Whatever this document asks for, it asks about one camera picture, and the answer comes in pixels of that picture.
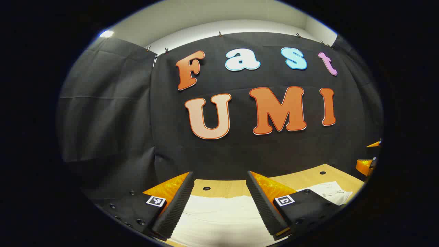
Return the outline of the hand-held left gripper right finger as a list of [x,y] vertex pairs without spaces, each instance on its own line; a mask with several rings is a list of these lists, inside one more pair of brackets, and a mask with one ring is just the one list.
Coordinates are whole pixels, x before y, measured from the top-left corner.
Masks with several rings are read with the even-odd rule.
[[256,172],[247,172],[246,185],[274,240],[305,235],[341,210],[311,189],[296,191]]

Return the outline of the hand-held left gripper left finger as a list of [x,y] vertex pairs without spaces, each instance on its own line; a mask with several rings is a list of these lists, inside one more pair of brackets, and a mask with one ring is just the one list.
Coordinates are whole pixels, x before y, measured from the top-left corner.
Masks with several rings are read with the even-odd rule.
[[173,234],[194,186],[193,172],[157,183],[148,172],[86,172],[84,193],[116,223],[151,238]]

